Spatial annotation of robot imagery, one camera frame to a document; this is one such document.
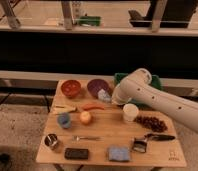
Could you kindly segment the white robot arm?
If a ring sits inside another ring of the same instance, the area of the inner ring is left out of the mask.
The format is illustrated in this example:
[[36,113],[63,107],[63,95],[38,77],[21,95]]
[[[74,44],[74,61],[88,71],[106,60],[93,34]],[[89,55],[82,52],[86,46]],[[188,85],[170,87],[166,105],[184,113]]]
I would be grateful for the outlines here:
[[198,133],[198,103],[153,88],[151,81],[152,75],[147,69],[135,70],[114,88],[112,102],[123,105],[134,99]]

